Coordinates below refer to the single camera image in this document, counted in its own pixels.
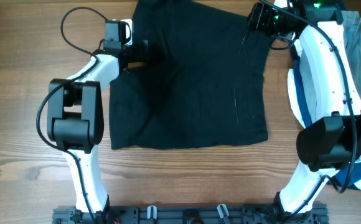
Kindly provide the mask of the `black shorts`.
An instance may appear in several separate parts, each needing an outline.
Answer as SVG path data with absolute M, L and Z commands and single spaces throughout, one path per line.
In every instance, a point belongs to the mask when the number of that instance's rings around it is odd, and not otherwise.
M 271 38 L 245 16 L 193 1 L 139 1 L 142 67 L 110 84 L 112 149 L 244 146 L 268 138 L 263 101 Z

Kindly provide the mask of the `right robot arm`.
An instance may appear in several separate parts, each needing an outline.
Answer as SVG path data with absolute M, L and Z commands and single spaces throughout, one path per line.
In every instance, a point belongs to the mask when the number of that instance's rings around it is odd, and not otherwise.
M 315 198 L 338 171 L 347 174 L 338 193 L 347 189 L 361 155 L 361 99 L 344 48 L 344 28 L 337 1 L 268 1 L 253 6 L 247 29 L 299 41 L 307 58 L 316 95 L 316 119 L 297 136 L 299 164 L 276 194 L 270 215 L 288 222 L 310 213 Z

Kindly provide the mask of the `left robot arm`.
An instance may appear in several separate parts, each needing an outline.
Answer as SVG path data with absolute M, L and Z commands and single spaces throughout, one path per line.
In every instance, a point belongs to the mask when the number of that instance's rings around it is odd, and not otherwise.
M 134 43 L 131 19 L 105 21 L 105 37 L 90 61 L 66 79 L 53 79 L 43 102 L 47 135 L 70 168 L 76 193 L 69 223 L 118 223 L 101 179 L 98 150 L 104 134 L 102 93 L 123 82 L 128 64 L 147 56 L 148 42 Z

